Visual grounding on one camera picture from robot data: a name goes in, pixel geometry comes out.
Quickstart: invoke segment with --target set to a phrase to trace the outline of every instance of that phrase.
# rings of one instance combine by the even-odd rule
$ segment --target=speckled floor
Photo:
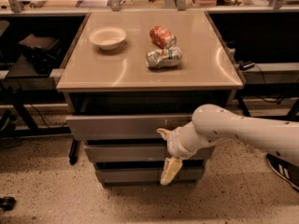
[[[265,154],[232,140],[216,147],[203,178],[184,186],[103,189],[82,146],[70,165],[70,135],[0,140],[0,197],[17,200],[0,223],[297,223],[299,193]]]

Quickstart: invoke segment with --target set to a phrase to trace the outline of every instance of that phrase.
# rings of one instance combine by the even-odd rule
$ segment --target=black cable
[[[258,64],[255,64],[255,66],[260,70],[262,76],[263,76],[263,84],[266,86],[266,82],[265,82],[265,77],[264,77],[264,73],[263,73],[263,70],[261,69],[261,67],[258,65]],[[294,84],[294,87],[292,88],[292,91],[295,90],[296,86],[298,84],[298,79],[296,81],[296,83]],[[276,97],[271,97],[270,95],[266,95],[266,98],[263,98],[262,96],[259,96],[259,95],[256,95],[257,98],[259,99],[262,99],[263,101],[267,102],[267,103],[276,103],[278,105],[281,104],[281,102],[283,100],[285,100],[286,98],[290,98],[292,97],[291,95],[286,95],[286,92],[283,92],[283,93],[279,93],[279,94],[274,94],[272,93],[271,95],[276,95]]]
[[[40,113],[40,111],[36,108],[36,107],[34,107],[32,104],[30,104],[30,106],[33,108],[33,109],[35,109],[36,110],[36,112],[38,113],[38,115],[39,115],[39,117],[41,117],[41,119],[42,119],[42,121],[43,121],[43,123],[47,126],[47,128],[63,128],[65,125],[66,125],[66,122],[62,125],[62,126],[60,126],[60,127],[50,127],[49,125],[48,125],[48,123],[45,121],[45,119],[44,119],[44,117],[42,116],[42,114]]]

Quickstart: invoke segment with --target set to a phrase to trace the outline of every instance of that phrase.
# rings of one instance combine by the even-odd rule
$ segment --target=beige tabletop
[[[146,52],[157,49],[150,28],[162,25],[177,37],[182,60],[176,68],[150,70]],[[113,51],[89,42],[91,31],[117,26],[126,41]],[[243,83],[203,10],[93,12],[57,85],[59,91],[234,90]]]

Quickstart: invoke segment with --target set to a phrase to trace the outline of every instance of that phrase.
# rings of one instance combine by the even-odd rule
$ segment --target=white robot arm
[[[216,105],[201,105],[192,121],[173,131],[158,129],[171,159],[165,160],[161,184],[169,184],[182,160],[204,147],[214,147],[225,138],[238,139],[284,161],[299,166],[299,122],[238,116]]]

